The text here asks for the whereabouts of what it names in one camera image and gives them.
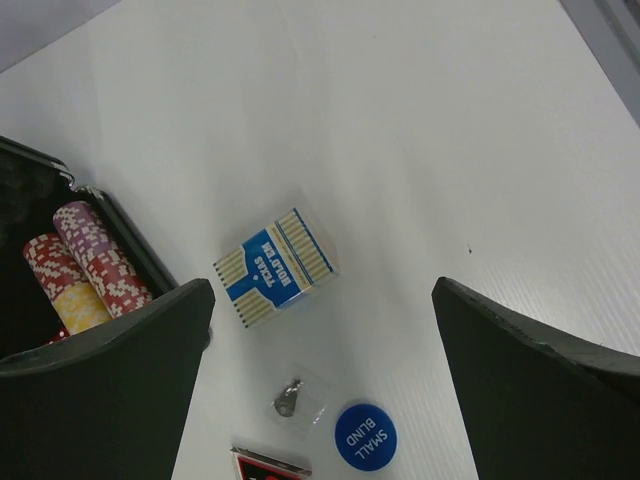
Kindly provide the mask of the blue card deck box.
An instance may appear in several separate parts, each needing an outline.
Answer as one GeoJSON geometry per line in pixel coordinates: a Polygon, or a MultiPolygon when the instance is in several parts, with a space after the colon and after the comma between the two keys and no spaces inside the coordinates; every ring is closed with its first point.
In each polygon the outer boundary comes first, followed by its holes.
{"type": "Polygon", "coordinates": [[[330,281],[339,268],[298,208],[213,263],[242,326],[254,328],[330,281]]]}

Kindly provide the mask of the black poker chip case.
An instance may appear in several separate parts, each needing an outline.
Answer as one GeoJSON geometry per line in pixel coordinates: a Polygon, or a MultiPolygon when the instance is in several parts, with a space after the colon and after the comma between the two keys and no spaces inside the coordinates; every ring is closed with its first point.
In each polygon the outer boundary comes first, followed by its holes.
{"type": "Polygon", "coordinates": [[[1,356],[40,347],[59,337],[59,316],[23,256],[32,238],[54,230],[61,206],[88,202],[115,236],[151,294],[177,287],[119,203],[95,186],[75,185],[60,160],[6,137],[1,139],[1,356]]]}

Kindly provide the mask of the blue small blind button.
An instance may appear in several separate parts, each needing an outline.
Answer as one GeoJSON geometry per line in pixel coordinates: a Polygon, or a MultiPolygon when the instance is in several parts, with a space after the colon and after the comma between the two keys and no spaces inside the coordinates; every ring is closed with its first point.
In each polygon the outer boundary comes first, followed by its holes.
{"type": "Polygon", "coordinates": [[[334,426],[334,444],[340,457],[361,472],[379,472],[395,457],[398,432],[391,416],[368,401],[347,405],[334,426]]]}

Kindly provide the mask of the yellow chip stack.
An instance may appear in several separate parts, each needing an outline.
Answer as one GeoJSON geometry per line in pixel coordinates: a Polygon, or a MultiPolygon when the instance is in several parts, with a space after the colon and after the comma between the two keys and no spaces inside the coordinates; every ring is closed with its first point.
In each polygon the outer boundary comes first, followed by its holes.
{"type": "Polygon", "coordinates": [[[77,283],[67,288],[56,298],[53,306],[71,335],[112,319],[97,292],[88,283],[77,283]]]}

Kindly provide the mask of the triangular all in button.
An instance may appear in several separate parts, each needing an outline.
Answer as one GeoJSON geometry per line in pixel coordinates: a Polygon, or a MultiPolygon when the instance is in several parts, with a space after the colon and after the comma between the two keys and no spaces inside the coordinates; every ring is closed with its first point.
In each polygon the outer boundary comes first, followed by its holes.
{"type": "Polygon", "coordinates": [[[230,453],[237,479],[312,479],[311,461],[302,454],[260,442],[234,441],[230,453]]]}

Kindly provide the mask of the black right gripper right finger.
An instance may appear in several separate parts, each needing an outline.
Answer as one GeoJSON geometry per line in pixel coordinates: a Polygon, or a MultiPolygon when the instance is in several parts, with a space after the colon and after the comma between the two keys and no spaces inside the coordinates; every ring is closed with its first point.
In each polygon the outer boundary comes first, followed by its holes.
{"type": "Polygon", "coordinates": [[[479,478],[638,478],[638,357],[450,278],[432,301],[479,478]]]}

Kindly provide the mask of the keys in plastic bag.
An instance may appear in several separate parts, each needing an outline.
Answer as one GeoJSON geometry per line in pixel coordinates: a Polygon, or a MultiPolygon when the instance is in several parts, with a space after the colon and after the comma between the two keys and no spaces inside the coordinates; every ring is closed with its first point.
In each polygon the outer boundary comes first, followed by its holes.
{"type": "Polygon", "coordinates": [[[337,390],[325,372],[294,362],[266,395],[261,413],[289,435],[306,440],[331,408],[337,390]]]}

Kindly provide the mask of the purple chip stack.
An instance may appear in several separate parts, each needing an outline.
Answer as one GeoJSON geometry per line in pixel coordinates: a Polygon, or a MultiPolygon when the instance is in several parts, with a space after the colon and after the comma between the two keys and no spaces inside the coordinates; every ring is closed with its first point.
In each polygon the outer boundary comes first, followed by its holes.
{"type": "Polygon", "coordinates": [[[70,202],[57,209],[53,224],[63,244],[82,266],[98,254],[118,248],[113,235],[86,201],[70,202]]]}

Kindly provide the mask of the red chip stack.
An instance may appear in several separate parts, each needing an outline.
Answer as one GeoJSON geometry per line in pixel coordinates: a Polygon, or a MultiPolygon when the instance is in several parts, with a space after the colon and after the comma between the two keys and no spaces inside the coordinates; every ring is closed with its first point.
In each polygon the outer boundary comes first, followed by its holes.
{"type": "Polygon", "coordinates": [[[41,234],[29,240],[23,247],[23,256],[51,301],[85,279],[80,266],[56,233],[41,234]]]}
{"type": "Polygon", "coordinates": [[[153,301],[153,295],[120,249],[98,253],[85,273],[112,318],[136,311],[153,301]]]}

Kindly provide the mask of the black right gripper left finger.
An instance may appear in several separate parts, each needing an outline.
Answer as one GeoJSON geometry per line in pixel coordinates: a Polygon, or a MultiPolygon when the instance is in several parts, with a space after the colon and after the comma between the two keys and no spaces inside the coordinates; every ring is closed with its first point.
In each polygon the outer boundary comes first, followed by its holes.
{"type": "Polygon", "coordinates": [[[2,360],[2,478],[171,478],[214,305],[194,279],[2,360]]]}

